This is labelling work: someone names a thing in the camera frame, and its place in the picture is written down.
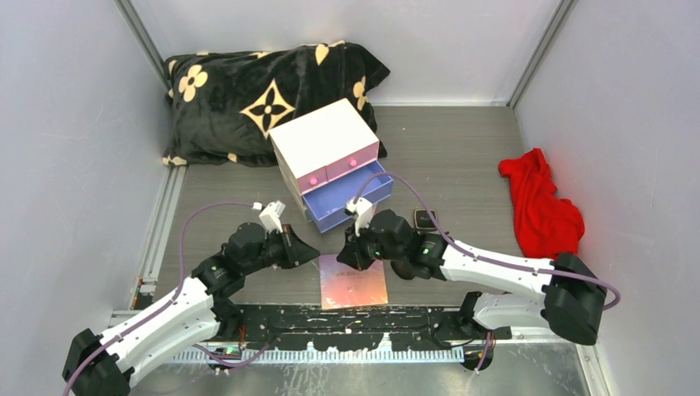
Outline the holographic eyeshadow palette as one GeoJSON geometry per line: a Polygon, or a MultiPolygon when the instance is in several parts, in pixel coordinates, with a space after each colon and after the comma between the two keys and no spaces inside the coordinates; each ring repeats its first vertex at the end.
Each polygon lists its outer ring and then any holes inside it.
{"type": "Polygon", "coordinates": [[[364,271],[342,264],[334,255],[319,258],[321,308],[324,310],[387,305],[383,263],[375,261],[364,271]]]}

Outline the blue drawer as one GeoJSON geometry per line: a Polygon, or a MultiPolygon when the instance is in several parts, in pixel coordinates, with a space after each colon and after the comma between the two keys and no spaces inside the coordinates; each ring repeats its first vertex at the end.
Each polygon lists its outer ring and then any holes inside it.
{"type": "MultiPolygon", "coordinates": [[[[345,213],[346,204],[355,197],[359,189],[372,176],[384,172],[378,161],[302,196],[305,216],[314,223],[321,233],[346,222],[350,217],[345,213]]],[[[373,178],[362,190],[362,198],[376,205],[390,197],[394,179],[383,175],[373,178]]]]}

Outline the black square compact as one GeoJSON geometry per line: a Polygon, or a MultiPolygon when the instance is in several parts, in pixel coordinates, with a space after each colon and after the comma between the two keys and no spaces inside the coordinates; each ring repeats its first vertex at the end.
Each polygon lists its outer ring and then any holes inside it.
{"type": "Polygon", "coordinates": [[[437,230],[434,220],[437,218],[435,210],[416,209],[414,211],[414,227],[421,232],[434,232],[437,230]]]}

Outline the white pink drawer organizer box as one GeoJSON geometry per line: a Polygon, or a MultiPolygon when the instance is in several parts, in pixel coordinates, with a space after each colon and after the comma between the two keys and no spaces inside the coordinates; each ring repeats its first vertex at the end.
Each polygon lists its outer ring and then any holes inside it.
{"type": "Polygon", "coordinates": [[[303,195],[379,162],[381,141],[347,99],[278,125],[269,136],[281,176],[304,216],[303,195]]]}

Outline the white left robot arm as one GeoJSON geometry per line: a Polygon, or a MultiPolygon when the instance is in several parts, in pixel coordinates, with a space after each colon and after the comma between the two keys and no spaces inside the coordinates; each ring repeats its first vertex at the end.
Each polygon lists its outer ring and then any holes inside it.
{"type": "Polygon", "coordinates": [[[294,269],[319,255],[289,224],[273,231],[241,224],[168,295],[118,326],[77,334],[62,371],[64,394],[127,395],[150,371],[188,347],[213,337],[233,339],[242,319],[230,298],[247,276],[270,266],[294,269]]]}

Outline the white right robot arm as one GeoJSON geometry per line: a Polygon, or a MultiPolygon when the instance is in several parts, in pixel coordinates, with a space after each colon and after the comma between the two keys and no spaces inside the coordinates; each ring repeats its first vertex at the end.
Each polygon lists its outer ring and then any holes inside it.
{"type": "Polygon", "coordinates": [[[422,233],[393,210],[360,216],[345,231],[338,262],[364,271],[388,261],[413,278],[466,282],[489,288],[470,292],[458,317],[471,339],[503,327],[547,328],[569,342],[592,346],[612,289],[574,253],[533,259],[478,249],[449,235],[422,233]]]}

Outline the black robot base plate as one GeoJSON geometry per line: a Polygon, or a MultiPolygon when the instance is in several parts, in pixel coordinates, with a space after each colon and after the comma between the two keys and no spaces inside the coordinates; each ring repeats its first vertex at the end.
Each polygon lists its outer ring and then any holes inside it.
{"type": "Polygon", "coordinates": [[[486,332],[466,322],[457,308],[375,306],[323,310],[318,305],[241,304],[213,336],[215,342],[281,351],[373,351],[383,339],[392,351],[440,351],[478,346],[486,332]]]}

